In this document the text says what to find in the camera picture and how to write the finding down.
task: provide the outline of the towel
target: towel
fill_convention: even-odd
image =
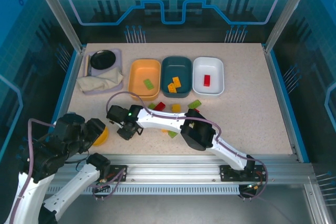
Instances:
[[[112,89],[119,85],[124,76],[120,73],[119,68],[113,68],[98,76],[85,76],[77,78],[79,89],[82,92],[97,90],[102,91]]]

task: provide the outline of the red block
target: red block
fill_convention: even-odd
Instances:
[[[204,86],[206,87],[210,86],[210,76],[207,74],[204,76]]]
[[[166,104],[164,104],[163,102],[160,102],[160,103],[154,108],[154,110],[156,110],[156,111],[163,111],[165,107],[166,107]]]

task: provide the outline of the table surface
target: table surface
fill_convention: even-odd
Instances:
[[[136,59],[154,58],[162,62],[167,56],[186,56],[192,61],[199,56],[211,56],[224,64],[225,90],[219,98],[199,99],[198,108],[207,119],[223,130],[222,138],[234,148],[247,154],[292,154],[288,135],[271,81],[261,44],[87,44],[86,54],[102,49],[119,48],[122,51],[123,91],[127,91],[131,64]],[[82,62],[79,77],[83,76]],[[178,135],[170,138],[159,129],[144,129],[126,141],[118,134],[118,127],[106,119],[106,102],[112,93],[83,94],[76,84],[68,111],[82,115],[86,120],[99,118],[109,128],[109,138],[101,146],[93,146],[91,153],[137,155],[211,155],[193,150]],[[154,103],[181,104],[182,111],[198,99],[193,91],[183,99],[165,97],[160,92]],[[128,94],[112,99],[111,104],[129,108],[134,101]]]

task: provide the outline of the yellow block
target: yellow block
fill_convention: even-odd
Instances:
[[[180,79],[177,76],[173,77],[173,83],[175,84],[176,88],[180,88],[181,87]]]
[[[99,146],[106,142],[107,138],[109,137],[109,129],[105,126],[103,133],[98,136],[97,140],[93,143],[93,146]]]
[[[170,83],[168,85],[168,90],[169,90],[169,93],[177,93],[176,87],[175,87],[175,85],[173,83]]]
[[[172,105],[172,112],[173,113],[180,113],[181,112],[181,105],[180,104],[173,104]]]

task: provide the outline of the purple tray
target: purple tray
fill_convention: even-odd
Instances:
[[[98,70],[98,69],[94,69],[94,68],[91,68],[91,76],[98,76],[102,73],[105,73],[113,68],[119,68],[120,69],[120,72],[122,74],[122,60],[121,60],[121,50],[120,49],[117,49],[117,48],[113,48],[113,49],[108,49],[109,51],[112,51],[114,52],[115,54],[115,63],[107,68],[107,69],[104,69],[104,70]],[[87,60],[87,57],[91,57],[94,53],[96,52],[89,52],[87,55],[85,55],[83,57],[83,61],[86,62]],[[83,73],[83,76],[86,75],[86,72],[87,72],[87,69],[84,68],[84,73]],[[109,92],[116,92],[118,90],[121,90],[122,88],[124,87],[124,84],[123,84],[123,80],[119,83],[119,85],[115,86],[114,88],[112,89],[106,89],[106,90],[103,90],[103,91],[96,91],[96,90],[92,90],[92,91],[87,91],[87,92],[83,92],[84,94],[104,94],[104,93],[109,93]]]

